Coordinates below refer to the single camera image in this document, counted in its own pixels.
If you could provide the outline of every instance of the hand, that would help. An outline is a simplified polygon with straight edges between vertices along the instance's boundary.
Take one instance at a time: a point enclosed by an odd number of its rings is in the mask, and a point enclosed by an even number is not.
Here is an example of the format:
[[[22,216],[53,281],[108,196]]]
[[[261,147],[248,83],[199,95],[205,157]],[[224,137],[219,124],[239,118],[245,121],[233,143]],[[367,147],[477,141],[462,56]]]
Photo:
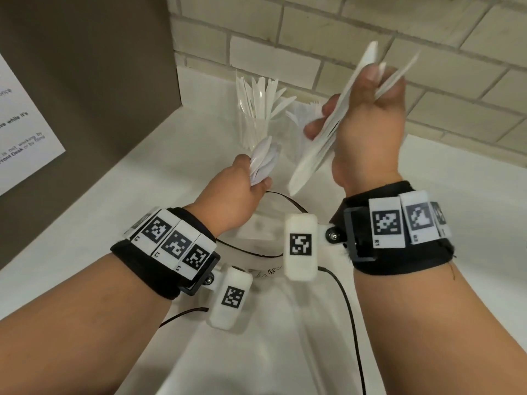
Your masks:
[[[244,225],[273,183],[268,177],[251,187],[250,162],[247,155],[238,155],[232,166],[218,173],[198,199],[185,207],[207,226],[214,237]]]
[[[374,99],[379,82],[394,71],[387,68],[379,80],[379,66],[368,65],[353,84],[348,112],[337,130],[332,164],[333,179],[347,197],[402,180],[398,162],[406,121],[405,80],[399,80],[377,101]],[[338,97],[333,95],[323,106],[323,118],[304,128],[307,138],[314,139],[320,133]]]

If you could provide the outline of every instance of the paper notice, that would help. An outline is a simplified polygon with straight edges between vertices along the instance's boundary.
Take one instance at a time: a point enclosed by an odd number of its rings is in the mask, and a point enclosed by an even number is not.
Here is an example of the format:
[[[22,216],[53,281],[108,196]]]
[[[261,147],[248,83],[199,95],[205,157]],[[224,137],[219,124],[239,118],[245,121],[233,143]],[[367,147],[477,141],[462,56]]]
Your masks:
[[[0,55],[0,195],[64,152]]]

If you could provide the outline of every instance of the brown panel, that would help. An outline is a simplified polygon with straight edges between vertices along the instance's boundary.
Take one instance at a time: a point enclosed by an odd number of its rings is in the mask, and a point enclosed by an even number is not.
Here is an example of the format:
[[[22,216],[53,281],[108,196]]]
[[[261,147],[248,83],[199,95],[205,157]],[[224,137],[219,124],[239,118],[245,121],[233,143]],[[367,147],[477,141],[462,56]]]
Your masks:
[[[66,153],[0,196],[0,267],[181,106],[166,0],[0,0],[0,53]]]

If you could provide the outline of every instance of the person's left hand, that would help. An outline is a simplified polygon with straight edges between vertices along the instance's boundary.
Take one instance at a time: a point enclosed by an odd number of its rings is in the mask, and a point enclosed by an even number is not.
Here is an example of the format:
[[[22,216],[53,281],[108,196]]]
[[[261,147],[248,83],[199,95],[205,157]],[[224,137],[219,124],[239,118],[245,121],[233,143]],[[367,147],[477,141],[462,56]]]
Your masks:
[[[214,237],[244,225],[273,183],[268,177],[251,187],[250,162],[247,155],[238,155],[232,166],[218,173],[198,199],[185,207],[207,226]]]

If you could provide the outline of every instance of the person's right arm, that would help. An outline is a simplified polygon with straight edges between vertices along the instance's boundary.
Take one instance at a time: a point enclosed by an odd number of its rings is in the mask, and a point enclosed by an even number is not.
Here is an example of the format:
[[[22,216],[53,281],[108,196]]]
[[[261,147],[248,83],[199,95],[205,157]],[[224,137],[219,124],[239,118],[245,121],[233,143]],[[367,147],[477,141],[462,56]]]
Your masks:
[[[376,72],[368,66],[359,75],[337,132],[332,171],[346,196],[401,180],[405,83],[374,101]],[[325,116],[336,99],[324,106]],[[323,122],[308,125],[306,135],[316,136]],[[355,270],[354,279],[388,394],[527,394],[527,354],[452,262],[392,276]]]

